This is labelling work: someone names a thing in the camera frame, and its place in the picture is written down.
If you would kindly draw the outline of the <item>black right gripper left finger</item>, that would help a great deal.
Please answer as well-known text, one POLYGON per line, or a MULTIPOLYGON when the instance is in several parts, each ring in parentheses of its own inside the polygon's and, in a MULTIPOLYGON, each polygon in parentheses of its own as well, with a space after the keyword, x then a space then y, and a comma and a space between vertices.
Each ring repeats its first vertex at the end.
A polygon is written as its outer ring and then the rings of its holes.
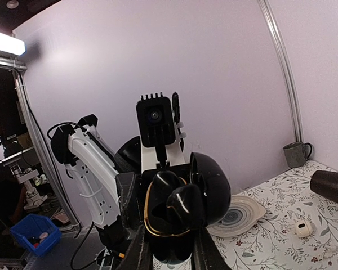
POLYGON ((145 226, 141 225, 132 239, 123 260, 117 270, 151 270, 153 269, 153 255, 146 239, 145 226))

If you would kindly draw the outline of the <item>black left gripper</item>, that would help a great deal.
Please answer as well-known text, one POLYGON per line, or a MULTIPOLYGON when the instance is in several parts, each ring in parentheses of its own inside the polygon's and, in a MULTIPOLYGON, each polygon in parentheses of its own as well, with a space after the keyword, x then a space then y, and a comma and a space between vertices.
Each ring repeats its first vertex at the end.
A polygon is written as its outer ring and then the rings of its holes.
MULTIPOLYGON (((149 169, 142 172, 142 179, 152 180, 154 175, 160 171, 170 171, 184 180, 190 178, 190 165, 180 164, 175 166, 167 166, 165 168, 149 169)), ((119 209, 121 212, 121 221, 124 230, 127 232, 128 239, 133 239, 138 228, 142 224, 140 214, 140 204, 137 198, 139 183, 137 175, 134 172, 121 173, 115 177, 119 201, 119 209)))

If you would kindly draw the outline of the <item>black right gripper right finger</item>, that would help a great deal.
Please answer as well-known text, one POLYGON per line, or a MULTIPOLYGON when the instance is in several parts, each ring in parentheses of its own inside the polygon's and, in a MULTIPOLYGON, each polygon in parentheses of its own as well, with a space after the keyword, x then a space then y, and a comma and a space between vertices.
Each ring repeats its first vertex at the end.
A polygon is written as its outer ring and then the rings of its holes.
POLYGON ((231 270, 217 249, 207 228, 202 227, 195 233, 191 269, 231 270))

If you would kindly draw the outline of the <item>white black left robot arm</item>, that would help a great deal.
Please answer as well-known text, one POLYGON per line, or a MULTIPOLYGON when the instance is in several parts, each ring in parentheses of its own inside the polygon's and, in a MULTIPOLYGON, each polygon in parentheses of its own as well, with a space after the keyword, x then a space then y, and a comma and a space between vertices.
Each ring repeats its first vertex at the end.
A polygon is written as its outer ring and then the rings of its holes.
POLYGON ((188 165, 184 163, 181 124, 174 115, 176 140, 162 150, 166 166, 157 154, 129 140, 113 152, 97 131, 95 115, 79 122, 63 122, 48 130, 52 152, 78 185, 103 245, 125 253, 142 228, 143 239, 160 260, 173 255, 181 260, 192 248, 194 235, 167 207, 177 188, 186 186, 188 165))

